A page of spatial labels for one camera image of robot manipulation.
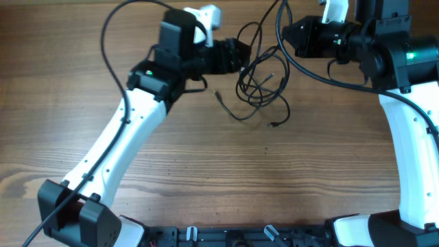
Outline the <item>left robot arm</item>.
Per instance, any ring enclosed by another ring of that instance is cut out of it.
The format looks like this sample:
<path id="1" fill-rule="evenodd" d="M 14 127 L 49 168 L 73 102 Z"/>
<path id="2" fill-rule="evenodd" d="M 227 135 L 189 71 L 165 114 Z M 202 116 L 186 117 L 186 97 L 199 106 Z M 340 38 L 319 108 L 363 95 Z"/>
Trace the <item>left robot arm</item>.
<path id="1" fill-rule="evenodd" d="M 149 228 L 115 215 L 115 194 L 143 143 L 189 92 L 187 81 L 236 73 L 249 59 L 248 45 L 213 38 L 221 24 L 215 5 L 167 8 L 158 42 L 129 72 L 118 110 L 92 148 L 60 183 L 46 180 L 38 190 L 46 236 L 68 246 L 145 245 Z"/>

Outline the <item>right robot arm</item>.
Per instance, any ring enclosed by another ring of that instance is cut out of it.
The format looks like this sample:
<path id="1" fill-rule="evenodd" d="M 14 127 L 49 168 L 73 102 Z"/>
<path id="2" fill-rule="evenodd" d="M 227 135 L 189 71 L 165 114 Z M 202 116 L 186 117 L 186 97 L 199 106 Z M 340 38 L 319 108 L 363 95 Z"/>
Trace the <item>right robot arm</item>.
<path id="1" fill-rule="evenodd" d="M 351 89 L 376 94 L 387 117 L 400 184 L 397 210 L 344 215 L 326 222 L 330 246 L 438 245 L 438 39 L 414 38 L 408 1 L 325 1 L 322 16 L 275 25 L 287 60 L 358 62 L 365 82 Z"/>

